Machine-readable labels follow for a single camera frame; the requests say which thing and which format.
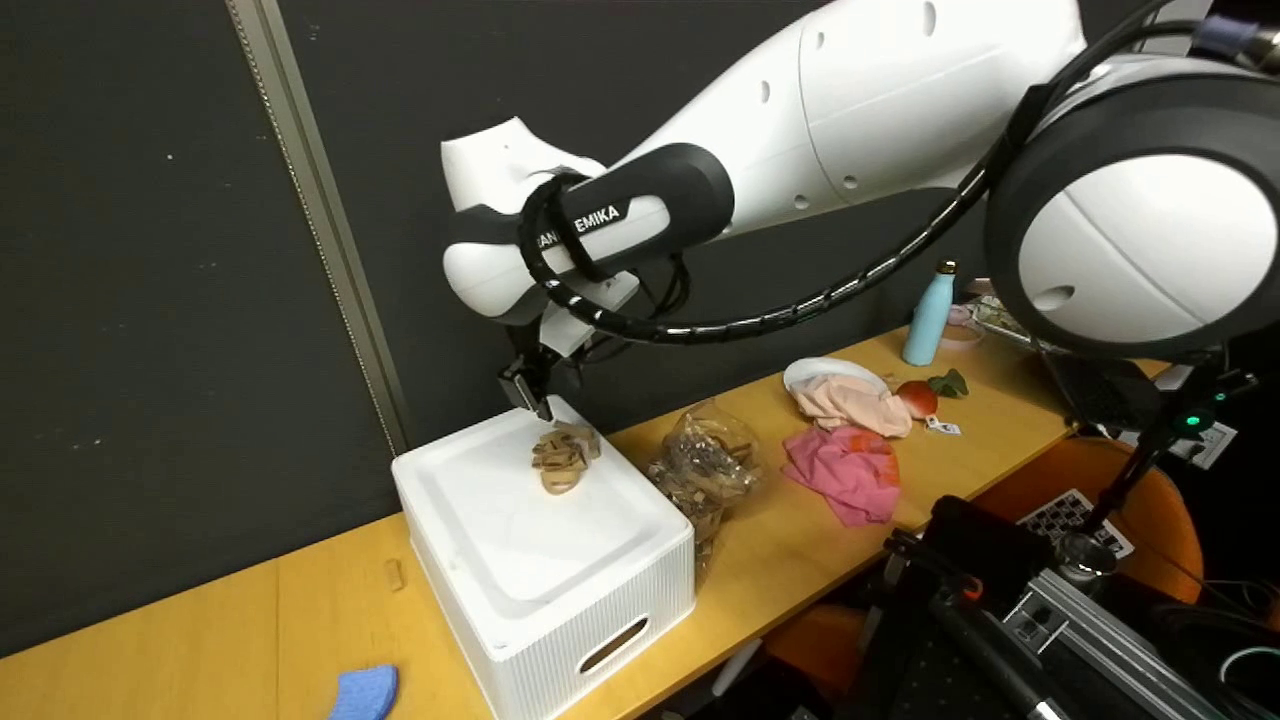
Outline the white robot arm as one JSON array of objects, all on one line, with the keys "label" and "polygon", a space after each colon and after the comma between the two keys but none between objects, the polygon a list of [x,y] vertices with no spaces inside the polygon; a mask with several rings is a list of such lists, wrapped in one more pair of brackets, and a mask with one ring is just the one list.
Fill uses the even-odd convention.
[{"label": "white robot arm", "polygon": [[939,187],[930,244],[982,208],[991,290],[1033,336],[1179,358],[1280,320],[1275,27],[1146,0],[1088,38],[1075,0],[828,0],[767,38],[617,163],[501,122],[439,144],[467,232],[448,290],[515,336],[503,393],[592,336],[725,343],[821,315],[874,262],[738,320],[631,320],[626,274],[883,198]]}]

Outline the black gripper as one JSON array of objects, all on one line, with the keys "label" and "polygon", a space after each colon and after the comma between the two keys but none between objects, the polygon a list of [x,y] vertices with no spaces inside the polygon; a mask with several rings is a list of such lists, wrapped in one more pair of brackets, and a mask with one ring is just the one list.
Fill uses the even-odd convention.
[{"label": "black gripper", "polygon": [[530,320],[506,327],[513,361],[501,373],[501,388],[515,408],[546,415],[553,373],[565,361],[580,361],[594,341],[594,327],[577,320],[566,309],[545,309]]}]

